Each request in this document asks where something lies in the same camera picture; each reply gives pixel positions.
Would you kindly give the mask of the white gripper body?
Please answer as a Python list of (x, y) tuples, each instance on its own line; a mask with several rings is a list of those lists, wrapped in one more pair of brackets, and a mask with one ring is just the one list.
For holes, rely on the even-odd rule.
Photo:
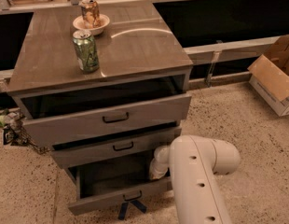
[(151, 180), (161, 179), (163, 176), (166, 175), (168, 169), (169, 165), (167, 163), (160, 163), (156, 159), (153, 159), (150, 162), (149, 178)]

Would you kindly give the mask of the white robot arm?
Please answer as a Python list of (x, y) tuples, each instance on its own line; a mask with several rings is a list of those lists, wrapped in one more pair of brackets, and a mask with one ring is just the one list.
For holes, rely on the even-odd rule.
[(215, 177), (234, 173), (240, 162), (227, 141), (182, 135), (155, 150), (149, 176), (170, 175), (179, 224), (232, 224)]

